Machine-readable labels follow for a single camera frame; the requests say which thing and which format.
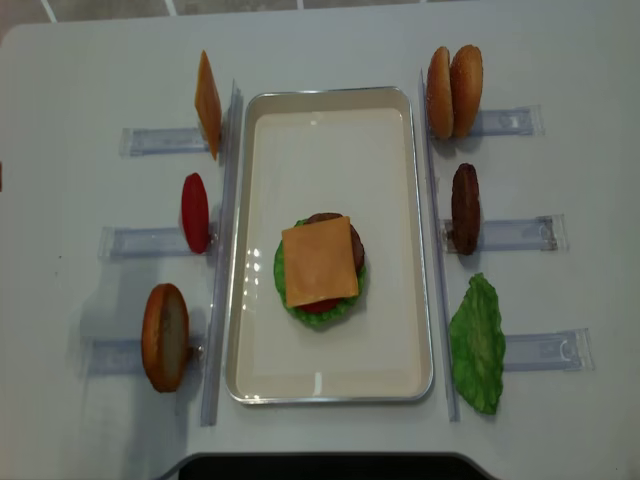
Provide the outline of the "brown meat patty upright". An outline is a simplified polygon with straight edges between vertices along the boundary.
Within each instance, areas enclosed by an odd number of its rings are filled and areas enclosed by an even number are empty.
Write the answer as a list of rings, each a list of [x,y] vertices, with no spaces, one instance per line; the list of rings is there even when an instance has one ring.
[[[471,255],[477,246],[480,225],[479,185],[473,165],[462,163],[453,178],[451,238],[459,254]]]

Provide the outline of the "clear long rail right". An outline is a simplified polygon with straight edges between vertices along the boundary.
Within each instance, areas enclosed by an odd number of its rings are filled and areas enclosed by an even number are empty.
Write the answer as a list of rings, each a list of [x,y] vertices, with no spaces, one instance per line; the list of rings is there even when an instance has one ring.
[[[446,388],[446,400],[448,417],[450,422],[460,420],[459,400],[454,386],[452,376],[452,357],[449,341],[449,302],[446,288],[446,272],[444,269],[443,244],[440,235],[440,218],[438,212],[438,192],[436,172],[434,168],[433,149],[430,133],[430,125],[427,115],[426,91],[427,75],[423,69],[420,70],[420,96],[421,96],[421,121],[422,121],[422,142],[423,156],[425,162],[427,187],[429,193],[431,236],[434,249],[434,270],[436,279],[438,317],[440,324],[440,337],[443,355],[444,383]]]

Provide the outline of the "clear holder rail tomato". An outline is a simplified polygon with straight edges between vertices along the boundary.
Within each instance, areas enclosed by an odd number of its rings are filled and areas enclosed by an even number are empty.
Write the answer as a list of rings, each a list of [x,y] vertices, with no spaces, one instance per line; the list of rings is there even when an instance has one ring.
[[[178,227],[102,229],[98,257],[102,260],[193,256]]]

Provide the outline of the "sesame bun half right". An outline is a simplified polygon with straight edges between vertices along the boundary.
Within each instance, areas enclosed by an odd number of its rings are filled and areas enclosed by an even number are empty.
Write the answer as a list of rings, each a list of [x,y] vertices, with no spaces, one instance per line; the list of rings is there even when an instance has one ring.
[[[483,90],[483,61],[478,47],[465,45],[450,65],[454,125],[452,135],[465,137],[471,131]]]

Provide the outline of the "orange cheese slice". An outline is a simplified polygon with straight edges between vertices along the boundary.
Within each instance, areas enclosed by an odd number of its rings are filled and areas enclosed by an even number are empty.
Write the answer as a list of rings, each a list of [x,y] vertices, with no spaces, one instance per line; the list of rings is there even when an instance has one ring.
[[[200,125],[214,159],[219,153],[222,130],[222,109],[211,65],[205,51],[201,52],[194,97]]]
[[[348,216],[284,230],[282,251],[289,308],[359,294]]]

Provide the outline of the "clear long rail left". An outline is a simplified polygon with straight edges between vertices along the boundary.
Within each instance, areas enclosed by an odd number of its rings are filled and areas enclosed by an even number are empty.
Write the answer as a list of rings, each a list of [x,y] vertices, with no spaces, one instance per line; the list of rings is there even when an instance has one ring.
[[[229,272],[235,258],[233,231],[238,178],[240,136],[242,130],[243,95],[233,80],[230,105],[223,124],[223,149],[220,159],[224,163],[224,182],[218,221],[215,278],[211,319],[208,327],[205,369],[203,376],[200,425],[216,424],[219,399],[224,326],[227,311]]]

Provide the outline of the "bun half lower left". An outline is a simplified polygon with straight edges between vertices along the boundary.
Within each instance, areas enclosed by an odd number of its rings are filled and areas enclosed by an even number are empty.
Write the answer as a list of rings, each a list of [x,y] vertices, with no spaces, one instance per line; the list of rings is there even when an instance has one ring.
[[[190,358],[189,316],[180,290],[171,283],[156,285],[148,297],[141,354],[153,388],[160,393],[175,392]]]

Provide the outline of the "clear holder rail patty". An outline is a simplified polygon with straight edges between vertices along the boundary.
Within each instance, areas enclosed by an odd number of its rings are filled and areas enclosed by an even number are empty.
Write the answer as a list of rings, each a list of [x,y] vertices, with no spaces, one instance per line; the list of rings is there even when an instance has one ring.
[[[475,251],[564,251],[568,248],[564,215],[560,214],[484,221]]]

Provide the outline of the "black base at bottom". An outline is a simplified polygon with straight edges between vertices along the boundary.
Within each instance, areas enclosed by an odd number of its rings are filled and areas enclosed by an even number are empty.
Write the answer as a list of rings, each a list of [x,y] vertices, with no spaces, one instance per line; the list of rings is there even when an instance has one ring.
[[[486,479],[454,456],[370,454],[220,455],[188,461],[180,479]]]

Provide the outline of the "green lettuce leaf upright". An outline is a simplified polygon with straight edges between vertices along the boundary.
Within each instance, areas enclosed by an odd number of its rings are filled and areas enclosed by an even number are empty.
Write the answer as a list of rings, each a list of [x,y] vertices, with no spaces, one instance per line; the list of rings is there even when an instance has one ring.
[[[452,376],[457,392],[478,413],[497,413],[503,392],[506,337],[496,289],[473,275],[449,325]]]

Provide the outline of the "brown meat patty on tray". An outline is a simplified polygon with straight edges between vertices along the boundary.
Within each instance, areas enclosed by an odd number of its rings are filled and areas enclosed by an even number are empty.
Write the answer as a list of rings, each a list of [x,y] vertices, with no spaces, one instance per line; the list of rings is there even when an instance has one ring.
[[[313,224],[328,220],[333,220],[336,218],[342,217],[340,213],[326,212],[326,213],[316,213],[304,221],[304,224]],[[364,265],[365,265],[365,250],[364,246],[361,242],[360,236],[354,226],[350,227],[351,230],[351,240],[352,240],[352,251],[353,258],[355,264],[355,270],[357,274],[360,274]]]

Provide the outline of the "green lettuce leaf on tray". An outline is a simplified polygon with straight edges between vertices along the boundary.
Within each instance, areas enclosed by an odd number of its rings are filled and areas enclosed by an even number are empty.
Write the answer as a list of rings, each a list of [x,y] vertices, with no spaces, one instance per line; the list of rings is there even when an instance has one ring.
[[[341,298],[341,302],[332,310],[321,314],[310,314],[299,307],[288,307],[286,304],[286,282],[283,243],[280,243],[274,254],[273,275],[275,288],[285,310],[309,328],[322,329],[348,316],[349,310],[357,303],[364,292],[367,277],[366,259],[360,274],[357,274],[359,293],[354,297]]]

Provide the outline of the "clear holder rail lettuce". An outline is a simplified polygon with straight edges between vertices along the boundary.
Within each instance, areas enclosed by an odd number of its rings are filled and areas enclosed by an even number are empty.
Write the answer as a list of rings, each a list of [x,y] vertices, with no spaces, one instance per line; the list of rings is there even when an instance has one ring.
[[[593,369],[587,328],[506,337],[505,372]]]

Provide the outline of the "clear holder rail cheese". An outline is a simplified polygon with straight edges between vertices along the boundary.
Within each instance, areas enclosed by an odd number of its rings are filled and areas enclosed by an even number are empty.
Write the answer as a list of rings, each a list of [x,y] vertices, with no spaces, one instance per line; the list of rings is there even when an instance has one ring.
[[[208,152],[198,128],[124,128],[119,145],[121,157]]]

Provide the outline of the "clear long rail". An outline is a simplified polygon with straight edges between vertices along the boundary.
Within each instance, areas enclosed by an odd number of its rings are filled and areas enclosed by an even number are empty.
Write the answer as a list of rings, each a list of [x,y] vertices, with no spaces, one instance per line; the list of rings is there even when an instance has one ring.
[[[440,337],[443,355],[444,383],[446,388],[446,400],[448,417],[450,422],[460,420],[459,400],[454,386],[452,376],[452,357],[449,341],[449,302],[446,288],[446,272],[444,269],[443,244],[440,235],[440,218],[438,212],[438,192],[436,172],[434,168],[433,149],[430,133],[430,125],[427,115],[426,91],[427,75],[423,69],[420,70],[420,96],[421,96],[421,121],[422,121],[422,142],[423,156],[425,162],[427,187],[429,193],[431,236],[434,249],[434,270],[436,279],[438,317],[440,324]]]
[[[242,130],[243,95],[233,80],[230,105],[223,124],[223,149],[220,159],[224,163],[224,182],[218,221],[215,278],[211,319],[208,327],[205,369],[203,376],[200,425],[216,424],[219,399],[224,326],[227,311],[229,272],[235,258],[233,231],[238,178],[240,136]]]

